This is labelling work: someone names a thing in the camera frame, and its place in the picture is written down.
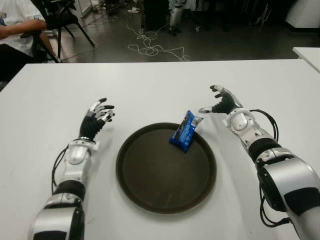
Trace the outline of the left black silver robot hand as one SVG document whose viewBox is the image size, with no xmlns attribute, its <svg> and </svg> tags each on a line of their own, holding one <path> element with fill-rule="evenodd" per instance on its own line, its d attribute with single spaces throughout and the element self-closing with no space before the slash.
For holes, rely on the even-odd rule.
<svg viewBox="0 0 320 240">
<path fill-rule="evenodd" d="M 93 103 L 87 110 L 79 129 L 79 138 L 86 138 L 93 141 L 96 135 L 115 116 L 114 105 L 107 105 L 107 98 L 101 98 Z"/>
</svg>

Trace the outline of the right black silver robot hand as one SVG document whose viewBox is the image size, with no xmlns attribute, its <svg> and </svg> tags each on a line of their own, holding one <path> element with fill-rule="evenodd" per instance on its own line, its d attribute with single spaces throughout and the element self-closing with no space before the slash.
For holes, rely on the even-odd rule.
<svg viewBox="0 0 320 240">
<path fill-rule="evenodd" d="M 201 114 L 208 113 L 217 113 L 217 114 L 230 114 L 235 109 L 243 108 L 240 101 L 236 98 L 236 96 L 230 92 L 228 89 L 221 85 L 212 85 L 210 86 L 212 92 L 218 92 L 214 97 L 216 99 L 220 98 L 220 101 L 211 107 L 203 107 L 198 110 Z"/>
</svg>

